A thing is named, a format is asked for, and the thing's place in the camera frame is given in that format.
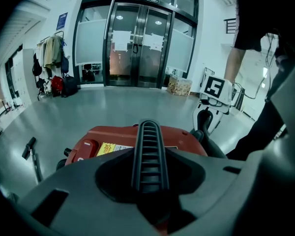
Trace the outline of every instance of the frosted glass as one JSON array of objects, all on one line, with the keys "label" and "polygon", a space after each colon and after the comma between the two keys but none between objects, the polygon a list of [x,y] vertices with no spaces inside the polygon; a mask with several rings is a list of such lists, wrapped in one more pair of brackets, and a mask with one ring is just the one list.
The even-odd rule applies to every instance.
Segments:
[{"label": "frosted glass", "polygon": [[193,45],[193,37],[173,29],[167,68],[187,72]]},{"label": "frosted glass", "polygon": [[75,64],[102,63],[106,19],[78,24],[75,42]]}]

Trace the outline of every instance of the red backpack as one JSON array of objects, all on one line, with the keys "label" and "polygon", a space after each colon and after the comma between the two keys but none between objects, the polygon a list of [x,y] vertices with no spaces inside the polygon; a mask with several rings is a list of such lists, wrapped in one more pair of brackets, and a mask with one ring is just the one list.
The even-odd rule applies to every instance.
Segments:
[{"label": "red backpack", "polygon": [[63,79],[58,76],[54,76],[51,80],[51,89],[54,96],[60,95],[63,89]]}]

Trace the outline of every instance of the door handle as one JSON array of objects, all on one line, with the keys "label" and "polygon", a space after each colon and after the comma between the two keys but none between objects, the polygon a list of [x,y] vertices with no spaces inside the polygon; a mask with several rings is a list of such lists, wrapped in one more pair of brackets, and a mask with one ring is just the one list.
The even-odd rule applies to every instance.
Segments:
[{"label": "door handle", "polygon": [[134,44],[133,45],[133,53],[138,53],[138,50],[139,50],[139,48],[138,48],[138,46],[142,46],[142,45],[140,45],[140,44]]},{"label": "door handle", "polygon": [[133,53],[138,53],[138,50],[139,50],[139,48],[138,48],[138,44],[134,44],[133,45]]}]

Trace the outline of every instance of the double door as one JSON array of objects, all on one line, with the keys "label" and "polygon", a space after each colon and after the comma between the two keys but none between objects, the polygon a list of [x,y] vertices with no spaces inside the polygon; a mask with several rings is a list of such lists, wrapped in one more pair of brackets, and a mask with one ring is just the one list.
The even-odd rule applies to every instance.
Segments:
[{"label": "double door", "polygon": [[160,88],[171,13],[115,3],[106,50],[106,84]]}]

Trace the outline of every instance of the cardboard box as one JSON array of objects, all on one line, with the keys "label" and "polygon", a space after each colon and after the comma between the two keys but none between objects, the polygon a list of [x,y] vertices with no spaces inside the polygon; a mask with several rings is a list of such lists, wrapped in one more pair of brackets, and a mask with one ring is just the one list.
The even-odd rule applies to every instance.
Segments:
[{"label": "cardboard box", "polygon": [[167,91],[174,95],[188,96],[190,93],[192,81],[171,75],[167,86]]}]

